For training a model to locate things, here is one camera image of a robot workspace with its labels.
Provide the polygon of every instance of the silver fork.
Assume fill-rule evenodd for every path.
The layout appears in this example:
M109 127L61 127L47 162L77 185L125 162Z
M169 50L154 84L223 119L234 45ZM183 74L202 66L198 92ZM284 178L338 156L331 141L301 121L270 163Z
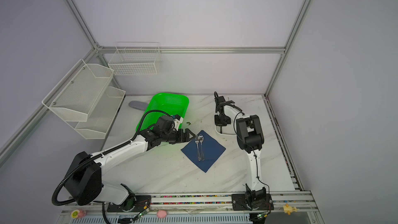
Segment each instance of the silver fork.
M200 152L199 152L199 136L196 135L195 137L195 143L196 143L196 147L198 149L198 161L200 161Z
M203 137L203 135L199 135L198 140L200 142L200 148L202 150L201 161L203 161L203 160L205 160L205 154L203 153L203 141L205 140L205 138Z

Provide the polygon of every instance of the white tray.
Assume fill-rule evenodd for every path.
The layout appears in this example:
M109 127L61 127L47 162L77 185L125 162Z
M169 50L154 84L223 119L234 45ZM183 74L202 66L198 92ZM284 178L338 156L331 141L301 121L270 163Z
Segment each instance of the white tray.
M74 129L85 139L104 139L125 93L115 87L107 87L87 121L78 122Z
M113 72L108 67L84 63L49 105L44 100L42 103L65 122L87 121L111 82Z

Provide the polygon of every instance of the wire mesh shelf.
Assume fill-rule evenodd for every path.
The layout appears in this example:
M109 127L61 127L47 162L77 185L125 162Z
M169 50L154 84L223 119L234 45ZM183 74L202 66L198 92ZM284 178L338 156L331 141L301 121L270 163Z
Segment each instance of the wire mesh shelf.
M116 42L108 63L115 75L156 75L162 64L157 42Z
M78 122L74 129L85 139L104 139L111 127L126 91L107 87L94 111L85 122Z
M87 121L113 78L113 69L80 62L83 66L58 96L49 105L42 101L65 122Z

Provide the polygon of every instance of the blue napkin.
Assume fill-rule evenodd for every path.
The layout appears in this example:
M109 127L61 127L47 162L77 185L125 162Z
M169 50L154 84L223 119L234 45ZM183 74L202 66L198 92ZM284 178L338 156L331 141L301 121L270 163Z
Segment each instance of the blue napkin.
M205 131L201 131L198 135L203 135L203 154L205 155L204 161L198 161L198 152L195 143L195 138L191 140L181 151L204 172L216 162L216 160L225 151L225 147L220 145L214 138L210 137ZM199 151L202 152L201 144L199 143Z

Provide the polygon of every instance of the pink toy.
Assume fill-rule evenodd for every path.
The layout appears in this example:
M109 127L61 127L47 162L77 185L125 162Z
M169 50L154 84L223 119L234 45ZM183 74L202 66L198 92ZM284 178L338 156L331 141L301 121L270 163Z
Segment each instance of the pink toy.
M164 217L166 217L167 212L164 210L159 210L158 213L156 214L156 216L160 219L163 219Z
M80 208L75 209L75 210L73 210L73 211L70 213L70 216L71 216L73 219L80 219L80 218L85 217L85 215L86 215L86 211L85 211L85 210L82 210L82 209L80 209Z

